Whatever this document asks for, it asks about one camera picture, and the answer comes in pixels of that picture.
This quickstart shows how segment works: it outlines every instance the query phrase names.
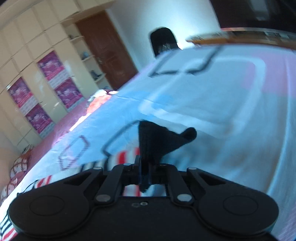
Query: pillow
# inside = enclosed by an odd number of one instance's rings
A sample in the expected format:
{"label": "pillow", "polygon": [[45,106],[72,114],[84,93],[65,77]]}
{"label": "pillow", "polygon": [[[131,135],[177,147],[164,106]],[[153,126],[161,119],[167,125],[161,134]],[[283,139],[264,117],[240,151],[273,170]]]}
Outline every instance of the pillow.
{"label": "pillow", "polygon": [[14,162],[10,171],[10,180],[22,176],[28,168],[28,161],[31,157],[33,147],[28,146],[23,150],[21,156]]}
{"label": "pillow", "polygon": [[13,190],[17,187],[17,178],[13,181],[10,181],[7,186],[5,186],[1,192],[1,205],[4,200],[12,193]]}

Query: door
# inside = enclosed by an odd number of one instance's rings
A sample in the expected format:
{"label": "door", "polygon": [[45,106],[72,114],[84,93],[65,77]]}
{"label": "door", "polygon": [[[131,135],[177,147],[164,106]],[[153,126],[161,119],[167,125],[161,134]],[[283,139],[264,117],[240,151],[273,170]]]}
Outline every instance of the door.
{"label": "door", "polygon": [[81,20],[76,25],[113,88],[120,88],[137,74],[105,11]]}

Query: poster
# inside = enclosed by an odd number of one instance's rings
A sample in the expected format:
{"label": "poster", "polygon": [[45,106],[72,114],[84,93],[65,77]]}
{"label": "poster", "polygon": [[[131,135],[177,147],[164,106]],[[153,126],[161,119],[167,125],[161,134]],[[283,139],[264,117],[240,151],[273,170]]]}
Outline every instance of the poster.
{"label": "poster", "polygon": [[53,130],[54,122],[42,109],[23,78],[19,78],[8,89],[8,93],[41,138],[45,138]]}
{"label": "poster", "polygon": [[49,85],[56,92],[68,111],[84,100],[71,76],[64,68],[57,54],[52,51],[38,62]]}

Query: bed sheet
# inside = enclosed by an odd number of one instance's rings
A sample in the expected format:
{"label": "bed sheet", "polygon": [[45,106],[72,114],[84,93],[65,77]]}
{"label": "bed sheet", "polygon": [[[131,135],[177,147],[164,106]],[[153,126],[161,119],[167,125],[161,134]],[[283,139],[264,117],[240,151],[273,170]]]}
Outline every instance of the bed sheet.
{"label": "bed sheet", "polygon": [[[0,207],[0,220],[32,182],[104,160],[101,148],[114,133],[145,119],[179,133],[195,127],[197,139],[162,161],[179,170],[198,167],[267,193],[280,208],[272,233],[294,240],[295,64],[293,51],[263,45],[163,53],[31,169]],[[108,151],[116,154],[137,142],[134,125]]]}

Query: chair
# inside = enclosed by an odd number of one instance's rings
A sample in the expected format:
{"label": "chair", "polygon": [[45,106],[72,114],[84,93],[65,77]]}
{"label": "chair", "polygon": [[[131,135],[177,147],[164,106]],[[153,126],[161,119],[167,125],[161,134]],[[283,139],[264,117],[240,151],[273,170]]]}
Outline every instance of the chair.
{"label": "chair", "polygon": [[177,40],[169,28],[158,28],[150,34],[152,48],[157,57],[161,52],[169,49],[179,49]]}

